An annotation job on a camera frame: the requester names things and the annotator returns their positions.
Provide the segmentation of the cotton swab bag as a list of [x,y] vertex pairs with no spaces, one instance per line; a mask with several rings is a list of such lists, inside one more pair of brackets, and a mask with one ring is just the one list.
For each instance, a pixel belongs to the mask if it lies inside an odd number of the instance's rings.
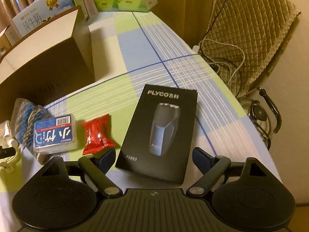
[[1,123],[1,171],[13,173],[17,163],[21,160],[21,149],[18,141],[13,135],[10,121]]

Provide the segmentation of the red snack packet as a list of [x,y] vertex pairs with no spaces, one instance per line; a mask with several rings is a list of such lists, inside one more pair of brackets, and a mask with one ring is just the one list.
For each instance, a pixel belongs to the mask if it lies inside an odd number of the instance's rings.
[[96,154],[104,149],[116,146],[109,137],[110,114],[81,123],[86,135],[83,155]]

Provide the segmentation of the blue grey knitted sock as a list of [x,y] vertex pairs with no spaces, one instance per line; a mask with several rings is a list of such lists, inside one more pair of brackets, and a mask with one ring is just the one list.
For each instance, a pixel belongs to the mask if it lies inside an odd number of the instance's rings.
[[27,148],[41,165],[45,165],[51,156],[40,154],[34,150],[34,125],[39,120],[51,117],[41,105],[35,105],[24,98],[15,100],[10,120],[12,132],[17,141],[24,148]]

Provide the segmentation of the clear dental floss box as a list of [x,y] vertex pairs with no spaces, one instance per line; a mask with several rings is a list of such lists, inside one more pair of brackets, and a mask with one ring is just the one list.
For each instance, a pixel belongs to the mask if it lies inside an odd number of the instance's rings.
[[76,148],[76,122],[72,114],[35,122],[33,137],[33,150],[35,152],[58,154]]

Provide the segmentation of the black Flyco shaver box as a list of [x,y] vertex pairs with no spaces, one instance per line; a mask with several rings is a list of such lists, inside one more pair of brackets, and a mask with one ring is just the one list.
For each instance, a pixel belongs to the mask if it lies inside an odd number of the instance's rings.
[[182,184],[191,150],[197,96],[196,90],[146,84],[116,167]]

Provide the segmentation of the black headphones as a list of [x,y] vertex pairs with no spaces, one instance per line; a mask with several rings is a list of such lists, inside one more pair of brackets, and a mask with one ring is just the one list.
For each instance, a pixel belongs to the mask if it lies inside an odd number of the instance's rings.
[[[265,100],[267,106],[270,108],[272,114],[275,116],[276,123],[274,128],[272,128],[271,119],[267,111],[262,107],[261,102],[247,97],[247,95],[251,94],[253,91],[259,92],[259,95]],[[266,145],[267,149],[270,150],[272,136],[273,134],[278,133],[282,126],[282,117],[277,106],[268,96],[266,90],[261,87],[256,87],[253,90],[249,91],[245,97],[239,99],[239,103],[241,104],[245,113],[259,132],[259,135],[263,140],[264,144]]]

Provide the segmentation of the brown cardboard storage box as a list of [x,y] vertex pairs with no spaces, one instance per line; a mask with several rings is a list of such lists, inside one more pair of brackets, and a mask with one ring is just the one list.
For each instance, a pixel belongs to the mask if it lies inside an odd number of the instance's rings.
[[91,33],[79,6],[43,23],[1,57],[1,121],[15,100],[45,106],[95,82]]

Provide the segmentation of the small white product box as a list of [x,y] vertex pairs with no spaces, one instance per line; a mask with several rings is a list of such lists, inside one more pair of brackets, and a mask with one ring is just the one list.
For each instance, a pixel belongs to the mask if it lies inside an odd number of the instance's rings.
[[14,28],[14,26],[7,26],[2,32],[0,37],[0,54],[3,55],[7,52],[17,41],[19,41],[20,35]]

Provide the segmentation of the plaid bed sheet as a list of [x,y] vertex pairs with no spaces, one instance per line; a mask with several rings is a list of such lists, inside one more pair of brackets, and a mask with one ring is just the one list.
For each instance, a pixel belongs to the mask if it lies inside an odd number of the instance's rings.
[[[61,95],[45,105],[53,115],[76,120],[112,116],[112,135],[122,143],[146,84],[197,90],[193,146],[234,161],[258,158],[277,169],[256,128],[219,76],[153,13],[104,12],[91,19],[86,56],[95,70],[107,70],[95,83]],[[200,203],[169,192],[156,201],[134,194],[136,206],[103,208],[81,231],[227,231]]]

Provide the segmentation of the quilted olive chair cover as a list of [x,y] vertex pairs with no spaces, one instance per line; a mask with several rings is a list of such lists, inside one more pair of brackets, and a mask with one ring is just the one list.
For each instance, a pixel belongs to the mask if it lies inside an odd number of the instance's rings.
[[219,76],[240,98],[273,69],[300,14],[289,0],[214,0],[199,54],[222,65]]

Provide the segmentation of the blue milk carton box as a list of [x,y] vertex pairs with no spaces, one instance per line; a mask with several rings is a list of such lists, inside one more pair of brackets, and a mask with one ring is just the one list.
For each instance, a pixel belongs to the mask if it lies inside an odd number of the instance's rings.
[[88,19],[84,0],[35,0],[13,18],[13,23],[23,37],[42,23],[77,5],[81,6],[85,19]]

